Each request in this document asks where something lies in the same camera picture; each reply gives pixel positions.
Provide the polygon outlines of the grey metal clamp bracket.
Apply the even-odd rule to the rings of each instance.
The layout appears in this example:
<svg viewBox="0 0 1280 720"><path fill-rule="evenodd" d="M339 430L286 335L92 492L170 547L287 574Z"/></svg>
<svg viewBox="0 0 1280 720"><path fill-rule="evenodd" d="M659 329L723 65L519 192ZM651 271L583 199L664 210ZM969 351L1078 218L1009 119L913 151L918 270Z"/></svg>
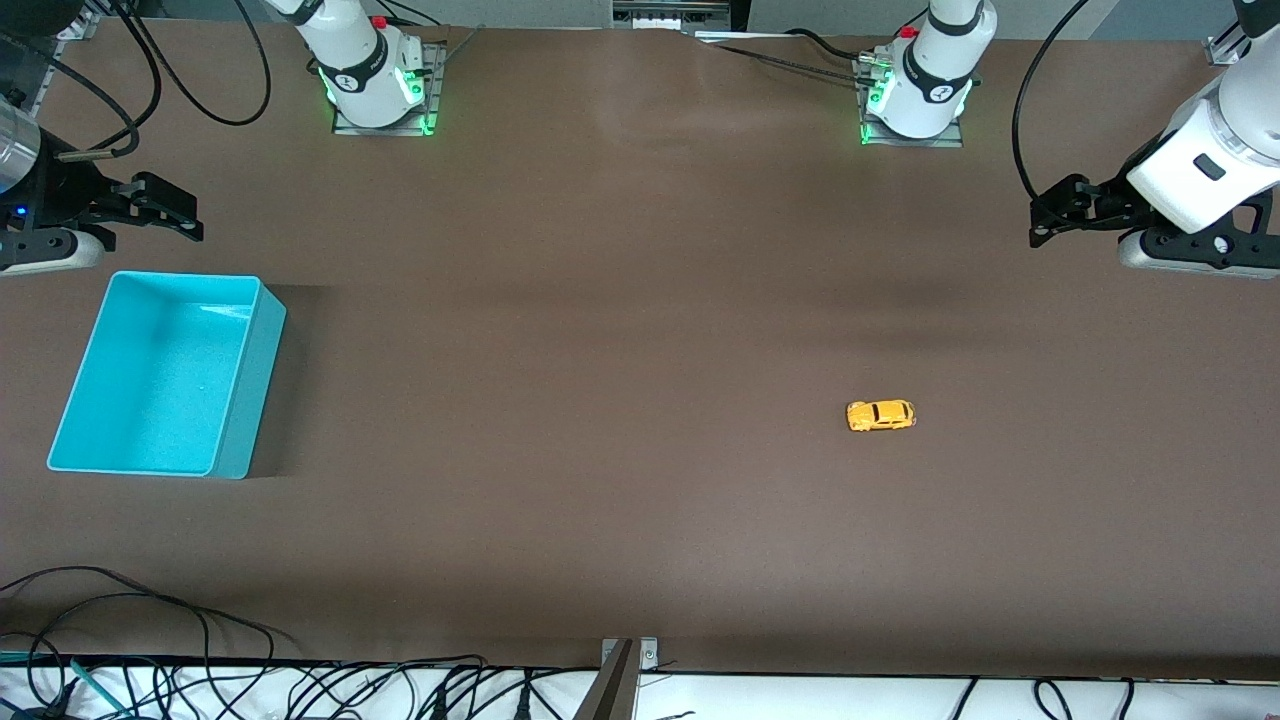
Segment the grey metal clamp bracket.
<svg viewBox="0 0 1280 720"><path fill-rule="evenodd" d="M600 666L603 667L612 655L614 647L621 643L622 638L605 638L602 641L602 656ZM654 671L660 661L659 657L659 641L655 637L639 637L632 638L634 651L639 656L639 667L641 673Z"/></svg>

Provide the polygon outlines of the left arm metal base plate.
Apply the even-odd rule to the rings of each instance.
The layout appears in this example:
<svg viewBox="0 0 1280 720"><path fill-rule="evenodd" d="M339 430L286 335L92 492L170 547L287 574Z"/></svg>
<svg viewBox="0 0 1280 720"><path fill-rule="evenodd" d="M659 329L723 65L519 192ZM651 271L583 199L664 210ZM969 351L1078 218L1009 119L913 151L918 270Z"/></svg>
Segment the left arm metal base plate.
<svg viewBox="0 0 1280 720"><path fill-rule="evenodd" d="M918 149L960 149L963 132L959 119L952 119L948 127L932 138L909 138L893 132L870 111L873 99L881 97L890 77L888 60L873 59L869 53L861 53L851 67L858 82L859 132L861 145L883 145L893 147Z"/></svg>

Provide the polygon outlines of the yellow beetle toy car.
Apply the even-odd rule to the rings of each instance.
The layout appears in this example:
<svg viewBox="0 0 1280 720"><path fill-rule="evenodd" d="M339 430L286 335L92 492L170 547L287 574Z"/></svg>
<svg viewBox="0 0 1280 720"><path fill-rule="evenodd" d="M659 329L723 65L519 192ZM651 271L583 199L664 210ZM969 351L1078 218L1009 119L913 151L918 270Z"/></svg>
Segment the yellow beetle toy car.
<svg viewBox="0 0 1280 720"><path fill-rule="evenodd" d="M845 413L852 432L900 430L916 424L913 404L901 398L855 401Z"/></svg>

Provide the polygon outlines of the grey metal device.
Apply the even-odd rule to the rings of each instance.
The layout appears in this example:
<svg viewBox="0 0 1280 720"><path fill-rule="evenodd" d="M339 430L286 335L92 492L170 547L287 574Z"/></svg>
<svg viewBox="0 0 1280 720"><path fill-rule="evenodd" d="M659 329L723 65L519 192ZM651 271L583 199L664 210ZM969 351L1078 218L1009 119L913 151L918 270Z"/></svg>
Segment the grey metal device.
<svg viewBox="0 0 1280 720"><path fill-rule="evenodd" d="M611 0L617 29L740 32L751 9L753 0Z"/></svg>

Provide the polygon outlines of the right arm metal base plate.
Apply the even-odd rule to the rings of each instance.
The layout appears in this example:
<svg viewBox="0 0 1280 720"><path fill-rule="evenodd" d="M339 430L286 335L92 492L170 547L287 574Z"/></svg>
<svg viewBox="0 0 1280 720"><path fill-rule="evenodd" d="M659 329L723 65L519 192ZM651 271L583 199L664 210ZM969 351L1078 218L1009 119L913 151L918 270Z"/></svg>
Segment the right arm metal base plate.
<svg viewBox="0 0 1280 720"><path fill-rule="evenodd" d="M420 38L402 40L401 55L404 49L410 56L398 61L402 86L407 88L413 105L398 122L381 128L364 128L348 120L346 115L332 108L332 133L357 137L430 137L435 135L439 120L440 100L444 83L447 46L444 44L422 42Z"/></svg>

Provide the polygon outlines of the turquoise plastic bin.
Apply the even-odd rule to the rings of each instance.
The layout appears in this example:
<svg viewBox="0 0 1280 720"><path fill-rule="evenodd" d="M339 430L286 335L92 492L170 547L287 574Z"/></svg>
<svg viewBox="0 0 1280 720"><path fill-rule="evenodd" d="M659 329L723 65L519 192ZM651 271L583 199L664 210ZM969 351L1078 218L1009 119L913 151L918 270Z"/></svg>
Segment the turquoise plastic bin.
<svg viewBox="0 0 1280 720"><path fill-rule="evenodd" d="M255 275L115 273L47 468L244 479L285 319Z"/></svg>

